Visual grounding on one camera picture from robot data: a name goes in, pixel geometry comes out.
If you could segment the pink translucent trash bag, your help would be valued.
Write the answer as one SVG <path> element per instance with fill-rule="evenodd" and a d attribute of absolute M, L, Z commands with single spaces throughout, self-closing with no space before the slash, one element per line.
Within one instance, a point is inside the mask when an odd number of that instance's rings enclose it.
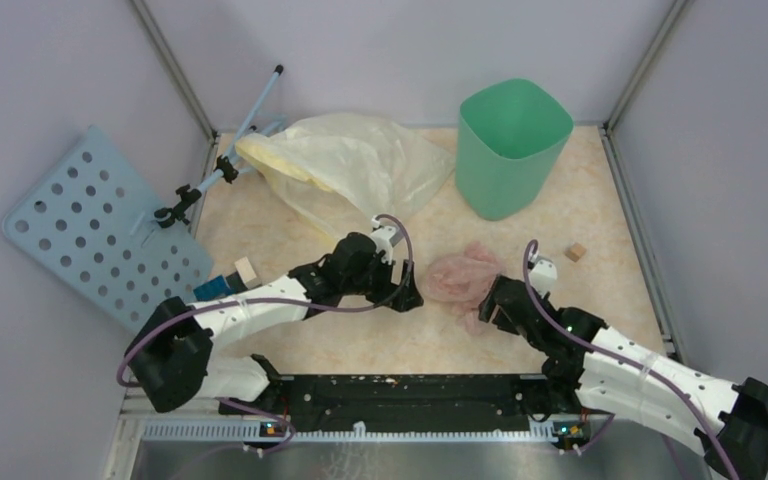
<path fill-rule="evenodd" d="M 420 281 L 420 291 L 444 304 L 468 334 L 478 336 L 488 329 L 478 318 L 479 305 L 504 272 L 499 257 L 480 241 L 473 241 L 462 252 L 435 259 Z"/>

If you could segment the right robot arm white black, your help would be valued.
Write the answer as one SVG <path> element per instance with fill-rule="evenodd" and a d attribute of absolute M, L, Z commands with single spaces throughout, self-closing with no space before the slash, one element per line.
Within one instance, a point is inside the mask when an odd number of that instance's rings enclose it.
<path fill-rule="evenodd" d="M 556 309 L 528 284 L 506 276 L 495 279 L 478 317 L 546 355 L 542 373 L 554 409 L 604 411 L 686 446 L 726 478 L 766 477 L 766 383 L 698 372 L 585 310 Z"/>

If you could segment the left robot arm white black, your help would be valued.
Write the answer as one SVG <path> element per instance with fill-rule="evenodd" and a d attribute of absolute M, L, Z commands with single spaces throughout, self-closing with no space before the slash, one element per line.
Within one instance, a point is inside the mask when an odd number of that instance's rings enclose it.
<path fill-rule="evenodd" d="M 157 413 L 196 398 L 241 400 L 262 414 L 274 410 L 281 388 L 267 367 L 253 357 L 223 359 L 220 350 L 277 325 L 343 313 L 340 303 L 348 296 L 365 299 L 368 310 L 403 313 L 423 306 L 411 258 L 393 278 L 396 241 L 391 227 L 353 232 L 319 260 L 260 287 L 192 304 L 178 296 L 164 300 L 126 350 L 131 387 L 141 389 Z"/>

